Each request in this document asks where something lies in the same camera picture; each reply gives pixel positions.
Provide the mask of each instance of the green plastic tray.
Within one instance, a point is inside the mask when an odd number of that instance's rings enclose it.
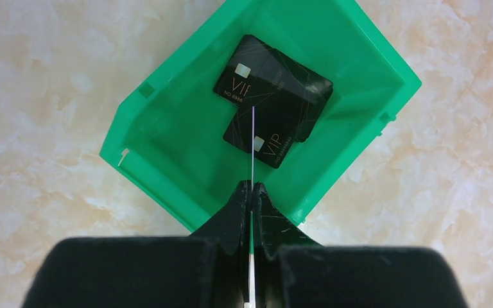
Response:
[[[310,138],[279,169],[255,162],[296,225],[420,87],[354,1],[227,0],[120,104],[100,153],[190,230],[250,179],[250,155],[222,139],[237,107],[212,91],[245,34],[334,83]]]

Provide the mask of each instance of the black card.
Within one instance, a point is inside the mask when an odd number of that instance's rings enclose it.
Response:
[[[254,110],[254,157],[277,169],[294,143],[297,127],[269,105],[262,104]],[[252,107],[239,107],[224,140],[246,153],[252,152]]]
[[[333,93],[333,83],[255,36],[245,35],[214,91],[237,106],[270,104],[296,123],[294,140],[304,142]]]

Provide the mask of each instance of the black clamp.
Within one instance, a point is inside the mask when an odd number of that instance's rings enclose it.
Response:
[[[251,222],[256,307],[467,307],[433,250],[321,246],[250,181],[189,237],[63,240],[23,307],[243,307]]]

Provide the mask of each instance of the white marble background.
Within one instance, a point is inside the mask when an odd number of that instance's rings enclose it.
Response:
[[[116,108],[223,0],[0,0],[0,307],[73,235],[186,235],[99,157]],[[304,230],[441,252],[493,307],[493,0],[359,0],[423,88]]]

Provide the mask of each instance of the card chip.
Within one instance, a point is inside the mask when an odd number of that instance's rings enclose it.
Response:
[[[243,78],[248,78],[248,75],[250,75],[250,68],[239,63],[235,68],[235,73]]]
[[[262,138],[256,136],[254,138],[254,151],[256,152],[260,152],[263,144],[265,143],[265,140],[263,140]]]

